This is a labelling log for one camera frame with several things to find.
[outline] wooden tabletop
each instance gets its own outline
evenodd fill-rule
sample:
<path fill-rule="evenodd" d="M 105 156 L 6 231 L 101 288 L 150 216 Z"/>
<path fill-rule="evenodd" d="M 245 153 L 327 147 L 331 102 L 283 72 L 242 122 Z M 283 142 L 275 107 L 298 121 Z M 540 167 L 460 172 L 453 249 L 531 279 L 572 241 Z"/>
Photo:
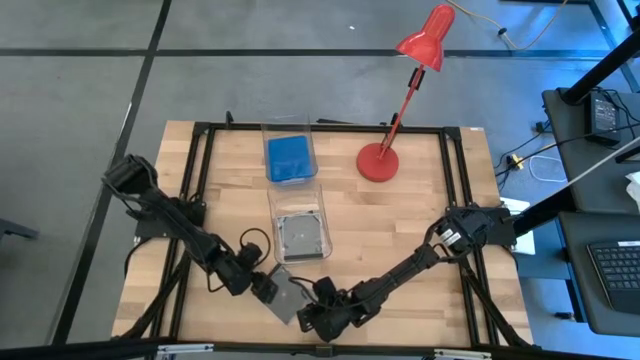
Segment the wooden tabletop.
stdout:
<path fill-rule="evenodd" d="M 169 121 L 156 161 L 159 186 L 177 196 L 189 151 L 193 122 Z M 463 147 L 474 200 L 481 206 L 499 204 L 484 130 L 462 128 Z M 394 149 L 400 157 L 397 175 L 385 183 L 362 178 L 355 167 L 360 148 L 379 142 L 380 134 L 316 132 L 313 134 L 333 253 L 327 259 L 289 266 L 310 279 L 330 276 L 338 287 L 350 288 L 377 277 L 409 256 L 422 242 L 427 227 L 447 206 L 438 137 L 400 134 Z M 191 189 L 197 182 L 204 137 L 196 159 Z M 456 194 L 462 190 L 453 161 Z M 208 205 L 204 228 L 232 247 L 247 228 L 272 235 L 268 180 L 265 178 L 259 131 L 216 131 L 205 192 Z M 248 235 L 264 249 L 258 235 Z M 154 239 L 132 257 L 113 334 L 129 329 L 155 296 L 165 260 L 167 239 Z M 524 301 L 513 258 L 497 246 L 484 248 L 491 295 L 504 316 L 525 340 L 531 341 Z M 269 272 L 269 256 L 259 270 Z M 210 294 L 205 274 L 192 265 L 179 337 L 182 340 L 253 343 L 321 343 L 315 332 L 302 333 L 297 319 L 284 325 L 249 291 L 232 297 L 226 290 Z M 211 277 L 212 286 L 219 284 Z M 487 341 L 482 307 L 477 299 L 480 337 Z M 173 299 L 168 302 L 162 334 L 168 333 Z M 378 316 L 359 329 L 349 326 L 333 341 L 344 345 L 469 346 L 460 275 L 455 265 L 440 264 L 394 291 Z"/>

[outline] black desk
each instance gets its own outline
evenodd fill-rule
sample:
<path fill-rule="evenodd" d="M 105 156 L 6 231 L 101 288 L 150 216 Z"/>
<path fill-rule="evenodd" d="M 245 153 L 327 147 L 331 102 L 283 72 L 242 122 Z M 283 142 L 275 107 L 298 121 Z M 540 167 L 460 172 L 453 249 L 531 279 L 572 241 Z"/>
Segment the black desk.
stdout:
<path fill-rule="evenodd" d="M 640 118 L 640 94 L 621 93 L 620 97 L 631 114 Z M 565 104 L 556 90 L 543 92 L 542 98 L 556 141 L 585 133 L 584 106 Z M 624 114 L 621 121 L 621 125 L 626 125 Z M 640 127 L 636 134 L 640 136 Z M 631 132 L 622 130 L 619 146 L 631 139 Z M 569 181 L 613 152 L 584 139 L 560 145 L 558 150 Z M 629 180 L 625 178 L 636 171 L 640 171 L 640 163 L 618 164 L 611 159 L 571 187 L 530 207 L 514 223 L 518 235 L 547 223 L 536 230 L 546 228 L 546 236 L 553 237 L 552 229 L 556 227 L 565 260 L 570 262 L 567 264 L 569 276 L 565 280 L 575 319 L 588 321 L 591 329 L 597 333 L 640 336 L 640 316 L 616 312 L 608 306 L 586 251 L 586 245 L 590 242 L 640 238 L 640 214 L 635 201 L 626 192 Z M 543 251 L 540 255 L 548 257 L 551 254 L 556 258 L 541 258 L 536 254 L 529 260 L 529 266 L 557 263 L 558 250 L 554 248 L 557 243 L 552 241 L 547 245 L 548 249 L 542 247 L 546 253 Z"/>
<path fill-rule="evenodd" d="M 640 315 L 614 311 L 609 307 L 587 253 L 587 244 L 592 242 L 640 239 L 640 217 L 560 213 L 558 220 L 591 330 L 598 334 L 640 336 Z"/>
<path fill-rule="evenodd" d="M 640 118 L 640 94 L 620 93 L 624 104 L 631 114 Z M 584 107 L 565 104 L 556 90 L 542 93 L 544 107 L 556 141 L 583 135 Z M 624 114 L 622 125 L 626 125 Z M 640 126 L 635 130 L 640 136 Z M 619 146 L 631 140 L 629 130 L 621 131 Z M 598 161 L 610 155 L 613 150 L 587 140 L 575 140 L 558 147 L 567 180 L 578 177 Z M 553 196 L 539 202 L 523 213 L 522 219 L 515 222 L 517 234 L 523 234 L 551 219 L 559 211 L 582 211 L 610 214 L 639 214 L 635 201 L 627 194 L 629 180 L 625 175 L 640 171 L 640 163 L 618 164 L 614 159 L 602 164 L 589 175 Z"/>

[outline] white paper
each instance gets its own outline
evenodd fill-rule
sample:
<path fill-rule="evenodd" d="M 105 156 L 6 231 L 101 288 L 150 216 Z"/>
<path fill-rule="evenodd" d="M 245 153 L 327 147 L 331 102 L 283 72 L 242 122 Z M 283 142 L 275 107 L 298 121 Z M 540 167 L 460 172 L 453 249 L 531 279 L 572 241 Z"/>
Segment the white paper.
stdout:
<path fill-rule="evenodd" d="M 504 206 L 509 209 L 511 215 L 518 215 L 526 208 L 529 207 L 529 203 L 526 201 L 509 199 L 501 197 L 500 200 L 504 202 Z M 529 231 L 528 233 L 518 237 L 516 240 L 516 245 L 511 247 L 511 251 L 526 254 L 526 255 L 535 255 L 536 254 L 536 246 L 533 242 L 533 231 Z"/>
<path fill-rule="evenodd" d="M 627 175 L 627 179 L 631 182 L 627 185 L 627 194 L 635 200 L 640 211 L 640 171 Z"/>

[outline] lamp base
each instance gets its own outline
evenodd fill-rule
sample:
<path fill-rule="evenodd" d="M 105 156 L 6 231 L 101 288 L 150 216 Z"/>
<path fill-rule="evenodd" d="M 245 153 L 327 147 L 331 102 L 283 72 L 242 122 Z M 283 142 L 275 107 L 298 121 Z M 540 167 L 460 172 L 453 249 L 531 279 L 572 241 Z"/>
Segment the lamp base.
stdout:
<path fill-rule="evenodd" d="M 380 155 L 380 143 L 369 144 L 360 150 L 356 165 L 360 175 L 373 182 L 384 182 L 391 179 L 398 172 L 398 154 L 388 148 L 382 159 Z"/>

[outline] red desk lamp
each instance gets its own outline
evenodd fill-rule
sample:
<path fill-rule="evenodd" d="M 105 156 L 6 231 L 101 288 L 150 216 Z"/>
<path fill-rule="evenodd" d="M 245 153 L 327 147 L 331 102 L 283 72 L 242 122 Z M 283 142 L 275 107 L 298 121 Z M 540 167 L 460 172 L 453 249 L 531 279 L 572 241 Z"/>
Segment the red desk lamp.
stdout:
<path fill-rule="evenodd" d="M 358 171 L 366 179 L 383 182 L 391 179 L 398 171 L 398 154 L 391 148 L 396 131 L 402 121 L 413 93 L 420 88 L 424 77 L 425 65 L 435 71 L 442 66 L 442 40 L 453 23 L 455 10 L 448 5 L 436 6 L 429 15 L 420 32 L 409 35 L 402 40 L 396 50 L 420 62 L 420 67 L 413 71 L 409 81 L 409 93 L 402 104 L 399 114 L 394 114 L 391 132 L 385 135 L 382 143 L 369 144 L 360 150 L 356 164 Z"/>

